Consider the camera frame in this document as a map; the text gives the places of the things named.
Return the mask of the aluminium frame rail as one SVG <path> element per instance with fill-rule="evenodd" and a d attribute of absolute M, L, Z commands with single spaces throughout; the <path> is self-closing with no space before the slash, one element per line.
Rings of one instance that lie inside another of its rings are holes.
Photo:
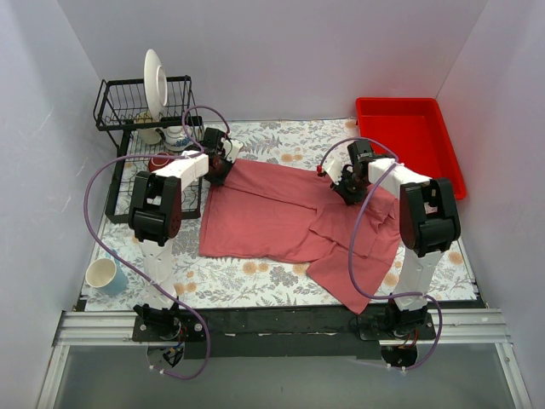
<path fill-rule="evenodd" d="M 485 308 L 479 303 L 448 302 L 430 308 L 427 316 L 435 319 L 436 337 L 432 341 L 414 341 L 419 345 L 437 347 L 439 344 L 493 344 L 501 360 L 513 402 L 518 408 L 528 408 L 531 399 L 514 356 L 511 337 L 502 313 L 497 308 Z M 52 406 L 59 389 L 60 376 L 65 368 L 67 354 L 73 346 L 152 346 L 163 343 L 136 343 L 132 341 L 136 313 L 123 312 L 68 312 L 60 317 L 38 405 Z M 381 355 L 397 346 L 383 345 Z"/>

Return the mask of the blue white mug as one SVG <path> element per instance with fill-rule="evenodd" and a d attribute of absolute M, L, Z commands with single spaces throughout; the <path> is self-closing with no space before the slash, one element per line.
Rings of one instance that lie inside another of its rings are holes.
<path fill-rule="evenodd" d="M 85 282 L 91 288 L 112 297 L 126 291 L 129 283 L 120 261 L 111 254 L 89 264 Z"/>

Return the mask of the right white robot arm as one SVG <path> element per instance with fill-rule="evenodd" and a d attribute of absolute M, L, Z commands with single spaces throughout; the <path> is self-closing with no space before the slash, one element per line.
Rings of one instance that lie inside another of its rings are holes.
<path fill-rule="evenodd" d="M 354 289 L 369 299 L 392 301 L 397 310 L 386 316 L 386 330 L 395 338 L 408 337 L 416 329 L 412 312 L 422 311 L 429 301 L 435 301 L 429 288 L 436 267 L 461 235 L 451 181 L 418 174 L 407 168 L 390 148 L 362 137 L 333 144 L 321 158 L 317 172 L 330 178 L 331 189 L 346 204 L 362 204 L 348 246 L 348 274 Z M 380 187 L 399 201 L 399 233 L 405 247 L 399 282 L 388 296 L 365 292 L 354 271 L 359 224 Z"/>

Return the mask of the pink red t shirt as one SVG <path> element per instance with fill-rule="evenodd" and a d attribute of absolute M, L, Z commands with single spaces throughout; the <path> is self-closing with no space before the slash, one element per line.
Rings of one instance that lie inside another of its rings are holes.
<path fill-rule="evenodd" d="M 307 263 L 307 275 L 355 314 L 369 298 L 353 287 L 348 246 L 361 206 L 347 205 L 310 170 L 239 159 L 225 183 L 209 190 L 201 256 Z M 354 271 L 360 288 L 378 291 L 399 249 L 399 202 L 383 188 L 359 224 Z"/>

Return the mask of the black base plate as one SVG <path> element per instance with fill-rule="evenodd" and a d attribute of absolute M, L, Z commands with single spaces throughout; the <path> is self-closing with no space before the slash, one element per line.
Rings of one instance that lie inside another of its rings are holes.
<path fill-rule="evenodd" d="M 379 360 L 382 346 L 412 347 L 436 337 L 427 316 L 413 331 L 389 323 L 383 304 L 362 314 L 342 306 L 294 308 L 135 308 L 132 341 L 184 349 L 189 360 L 238 357 L 352 356 Z"/>

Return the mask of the red ceramic bowl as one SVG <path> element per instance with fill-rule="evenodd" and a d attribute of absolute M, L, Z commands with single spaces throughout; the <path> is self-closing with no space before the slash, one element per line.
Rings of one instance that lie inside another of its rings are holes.
<path fill-rule="evenodd" d="M 168 164 L 171 164 L 174 158 L 175 156 L 171 153 L 159 152 L 153 158 L 149 159 L 147 168 L 150 172 L 161 170 Z"/>

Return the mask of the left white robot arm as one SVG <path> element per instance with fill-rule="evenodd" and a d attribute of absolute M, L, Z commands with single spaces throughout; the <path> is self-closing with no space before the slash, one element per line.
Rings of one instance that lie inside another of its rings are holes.
<path fill-rule="evenodd" d="M 212 184 L 223 184 L 243 147 L 228 133 L 207 128 L 201 142 L 178 155 L 164 155 L 165 166 L 135 176 L 128 224 L 143 255 L 143 303 L 149 307 L 163 309 L 175 304 L 172 248 L 181 228 L 183 191 L 202 177 Z"/>

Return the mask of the blue white floral teapot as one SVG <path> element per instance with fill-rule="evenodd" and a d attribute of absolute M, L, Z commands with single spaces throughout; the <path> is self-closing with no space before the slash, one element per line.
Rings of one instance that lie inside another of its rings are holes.
<path fill-rule="evenodd" d="M 160 137 L 168 153 L 179 153 L 192 145 L 191 138 L 186 135 L 183 127 L 180 125 L 156 128 L 155 132 Z"/>

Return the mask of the white ceramic plate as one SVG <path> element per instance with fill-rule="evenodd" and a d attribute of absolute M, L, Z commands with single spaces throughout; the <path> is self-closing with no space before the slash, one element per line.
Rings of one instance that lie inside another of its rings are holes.
<path fill-rule="evenodd" d="M 144 89 L 148 111 L 158 121 L 164 115 L 168 103 L 168 82 L 163 64 L 154 49 L 146 52 Z"/>

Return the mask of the red plastic bin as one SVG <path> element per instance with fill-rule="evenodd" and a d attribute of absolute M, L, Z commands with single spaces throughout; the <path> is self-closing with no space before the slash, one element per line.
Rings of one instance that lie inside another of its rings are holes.
<path fill-rule="evenodd" d="M 448 178 L 455 198 L 467 189 L 438 102 L 433 98 L 360 97 L 359 133 L 390 148 L 415 172 Z"/>

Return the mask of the floral table mat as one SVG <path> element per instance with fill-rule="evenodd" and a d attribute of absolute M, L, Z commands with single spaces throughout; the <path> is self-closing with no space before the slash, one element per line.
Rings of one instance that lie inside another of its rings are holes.
<path fill-rule="evenodd" d="M 239 158 L 312 170 L 333 143 L 359 135 L 356 119 L 265 121 L 231 123 L 233 139 L 244 144 Z M 339 302 L 307 276 L 309 264 L 288 264 L 267 259 L 207 258 L 198 255 L 200 219 L 187 220 L 173 244 L 175 288 L 193 308 L 280 307 L 334 305 Z M 102 241 L 135 266 L 142 256 L 126 224 L 103 217 L 97 228 Z M 460 241 L 444 254 L 433 276 L 430 294 L 440 302 L 478 300 L 478 286 Z M 398 283 L 404 258 L 400 245 L 378 295 Z M 141 301 L 144 281 L 122 266 L 129 283 L 126 291 L 108 296 L 83 284 L 83 311 L 131 310 Z"/>

